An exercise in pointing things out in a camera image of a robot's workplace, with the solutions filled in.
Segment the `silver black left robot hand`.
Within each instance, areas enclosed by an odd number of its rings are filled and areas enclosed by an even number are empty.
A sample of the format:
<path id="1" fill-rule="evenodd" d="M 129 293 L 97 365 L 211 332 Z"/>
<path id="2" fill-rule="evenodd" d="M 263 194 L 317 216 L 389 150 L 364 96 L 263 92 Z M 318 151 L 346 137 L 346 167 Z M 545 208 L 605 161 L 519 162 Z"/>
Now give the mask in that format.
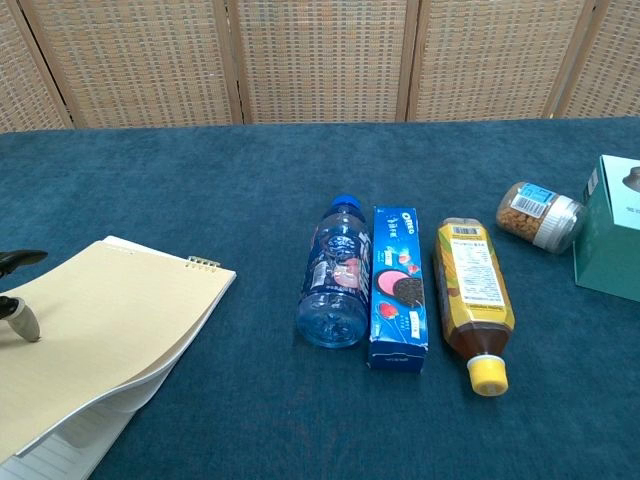
<path id="1" fill-rule="evenodd" d="M 48 256 L 42 250 L 14 250 L 1 253 L 1 277 L 13 273 L 17 268 L 44 260 Z M 37 318 L 22 298 L 1 296 L 1 319 L 12 330 L 28 342 L 37 342 L 40 327 Z"/>

